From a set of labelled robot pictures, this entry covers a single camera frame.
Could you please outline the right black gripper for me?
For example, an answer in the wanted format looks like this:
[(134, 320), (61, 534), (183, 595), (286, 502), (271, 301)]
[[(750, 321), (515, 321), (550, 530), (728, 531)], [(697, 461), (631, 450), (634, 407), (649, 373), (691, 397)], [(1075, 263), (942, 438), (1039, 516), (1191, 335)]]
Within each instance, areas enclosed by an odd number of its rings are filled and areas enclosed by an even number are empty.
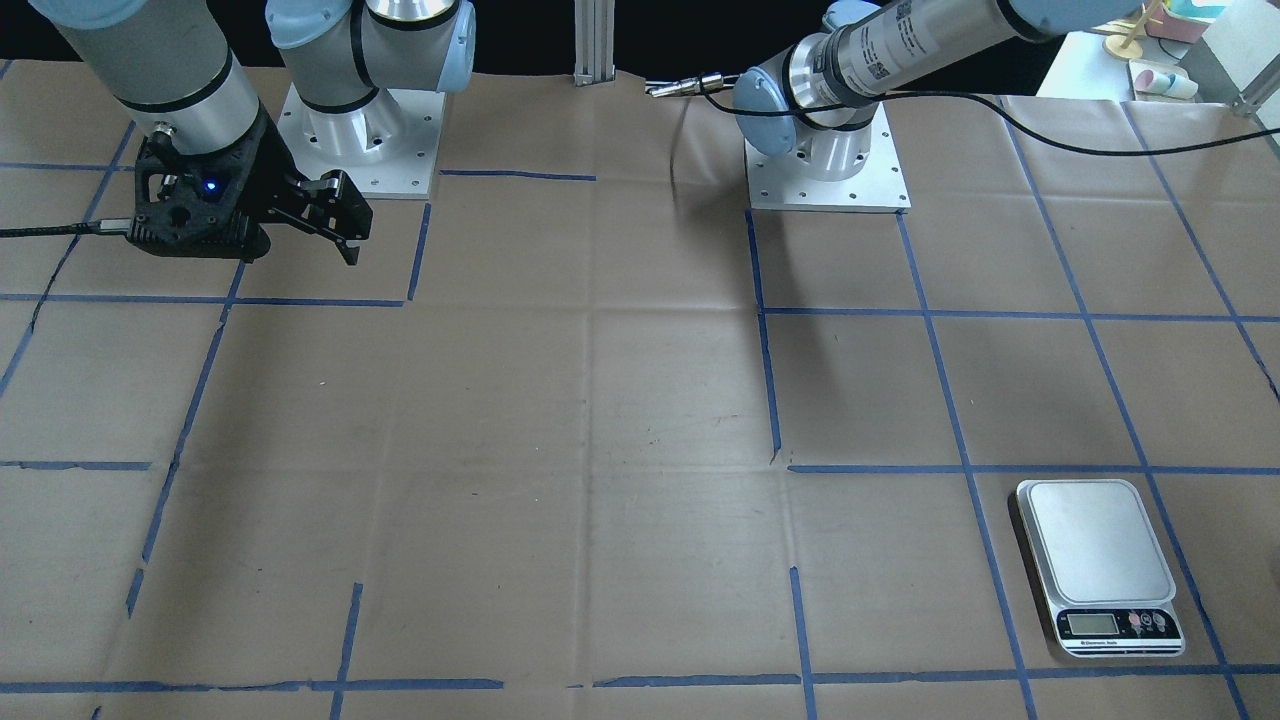
[(127, 240), (160, 258), (252, 261), (270, 249), (262, 224), (283, 224), (337, 249), (358, 264), (374, 213), (344, 170), (301, 177), (275, 123), (260, 108), (228, 147), (178, 152), (177, 131), (155, 126), (134, 163), (134, 211)]

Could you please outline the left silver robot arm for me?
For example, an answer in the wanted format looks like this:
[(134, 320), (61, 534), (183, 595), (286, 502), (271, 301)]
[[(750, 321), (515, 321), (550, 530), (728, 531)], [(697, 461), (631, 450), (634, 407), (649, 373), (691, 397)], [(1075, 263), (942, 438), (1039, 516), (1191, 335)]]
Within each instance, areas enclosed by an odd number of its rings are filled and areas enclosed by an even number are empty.
[(997, 44), (1044, 42), (1130, 15), (1138, 6), (1138, 1), (890, 1), (745, 70), (733, 87), (733, 114), (758, 152), (790, 154), (804, 131), (858, 129), (890, 91)]

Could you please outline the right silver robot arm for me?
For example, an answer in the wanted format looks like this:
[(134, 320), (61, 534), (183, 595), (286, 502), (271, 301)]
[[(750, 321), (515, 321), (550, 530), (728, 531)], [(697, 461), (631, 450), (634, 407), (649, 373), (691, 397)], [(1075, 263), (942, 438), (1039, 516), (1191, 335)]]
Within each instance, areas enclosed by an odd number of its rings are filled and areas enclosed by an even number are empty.
[(351, 172), (416, 158), (429, 120), (402, 92), (457, 94), (471, 79), (470, 1), (270, 1), (270, 40), (292, 76), (298, 168), (205, 1), (37, 1), (142, 132), (134, 210), (83, 231), (159, 258), (265, 256), (269, 224), (332, 242), (355, 265), (372, 208)]

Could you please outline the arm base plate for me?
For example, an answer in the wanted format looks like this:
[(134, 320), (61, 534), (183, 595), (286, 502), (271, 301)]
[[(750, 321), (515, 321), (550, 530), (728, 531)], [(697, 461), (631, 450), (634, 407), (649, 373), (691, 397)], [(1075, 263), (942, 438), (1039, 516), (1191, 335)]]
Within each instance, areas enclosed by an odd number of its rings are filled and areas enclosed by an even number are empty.
[(749, 142), (744, 147), (755, 210), (901, 213), (913, 206), (882, 106), (860, 129), (804, 128), (790, 154), (768, 156)]
[(447, 94), (383, 90), (344, 114), (306, 106), (289, 87), (276, 122), (301, 173), (316, 179), (342, 169), (366, 199), (430, 199)]

